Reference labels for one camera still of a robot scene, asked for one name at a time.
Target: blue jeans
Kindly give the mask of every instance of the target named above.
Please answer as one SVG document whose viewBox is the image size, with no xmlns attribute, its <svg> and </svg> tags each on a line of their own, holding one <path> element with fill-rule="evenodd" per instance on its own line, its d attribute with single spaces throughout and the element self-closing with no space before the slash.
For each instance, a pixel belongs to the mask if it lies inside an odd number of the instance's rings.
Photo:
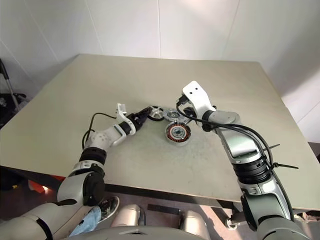
<svg viewBox="0 0 320 240">
<path fill-rule="evenodd" d="M 76 226 L 69 237 L 93 231 L 101 219 L 101 209 L 98 206 L 92 208 L 82 220 L 82 223 Z"/>
</svg>

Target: person's leg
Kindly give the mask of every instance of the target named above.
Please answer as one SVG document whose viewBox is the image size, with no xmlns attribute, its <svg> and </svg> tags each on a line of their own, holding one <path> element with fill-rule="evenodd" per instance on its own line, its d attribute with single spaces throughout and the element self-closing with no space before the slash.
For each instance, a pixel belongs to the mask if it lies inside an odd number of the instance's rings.
<svg viewBox="0 0 320 240">
<path fill-rule="evenodd" d="M 113 196 L 92 208 L 69 237 L 93 231 L 99 223 L 110 218 L 119 208 L 120 200 Z"/>
<path fill-rule="evenodd" d="M 72 231 L 69 237 L 87 233 L 94 230 L 101 219 L 101 209 L 99 206 L 92 208 L 78 226 Z"/>
</svg>

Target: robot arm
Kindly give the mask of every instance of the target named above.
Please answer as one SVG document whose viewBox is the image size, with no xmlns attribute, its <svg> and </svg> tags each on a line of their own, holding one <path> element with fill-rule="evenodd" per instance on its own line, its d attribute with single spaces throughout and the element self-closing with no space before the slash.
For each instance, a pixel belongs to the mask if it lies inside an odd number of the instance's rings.
<svg viewBox="0 0 320 240">
<path fill-rule="evenodd" d="M 192 104 L 193 115 L 197 116 L 189 118 L 205 132 L 213 131 L 220 137 L 243 193 L 241 202 L 246 221 L 257 231 L 259 239 L 308 239 L 293 222 L 289 199 L 260 142 L 251 132 L 234 127 L 241 124 L 239 115 L 216 110 L 196 81 L 183 88 L 177 101 L 177 110 L 185 117 L 179 106 L 187 102 Z"/>
<path fill-rule="evenodd" d="M 66 238 L 104 197 L 104 164 L 110 147 L 138 131 L 151 108 L 126 116 L 124 104 L 117 105 L 117 121 L 103 131 L 94 132 L 84 145 L 79 162 L 61 183 L 56 203 L 45 203 L 0 226 L 0 239 Z"/>
</svg>

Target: white wall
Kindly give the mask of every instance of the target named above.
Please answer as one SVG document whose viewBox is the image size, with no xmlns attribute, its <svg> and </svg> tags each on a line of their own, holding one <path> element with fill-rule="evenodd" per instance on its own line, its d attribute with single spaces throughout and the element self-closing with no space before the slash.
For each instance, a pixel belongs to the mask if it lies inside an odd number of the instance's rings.
<svg viewBox="0 0 320 240">
<path fill-rule="evenodd" d="M 0 0 L 0 56 L 31 97 L 79 53 L 258 61 L 320 143 L 319 26 L 319 0 Z"/>
</svg>

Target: black cable tie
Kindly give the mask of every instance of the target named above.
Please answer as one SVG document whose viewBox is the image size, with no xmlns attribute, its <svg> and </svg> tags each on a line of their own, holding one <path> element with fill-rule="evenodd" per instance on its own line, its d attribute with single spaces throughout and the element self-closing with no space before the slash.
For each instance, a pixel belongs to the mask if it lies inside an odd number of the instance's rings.
<svg viewBox="0 0 320 240">
<path fill-rule="evenodd" d="M 280 144 L 276 144 L 276 145 L 269 146 L 269 148 L 270 148 L 270 149 L 273 149 L 273 148 L 278 147 L 278 146 L 280 146 Z"/>
<path fill-rule="evenodd" d="M 291 168 L 291 169 L 299 169 L 297 166 L 291 166 L 291 165 L 280 164 L 280 163 L 274 162 L 274 163 L 271 165 L 270 170 L 272 170 L 272 169 L 274 169 L 274 168 L 278 168 L 278 167 Z"/>
</svg>

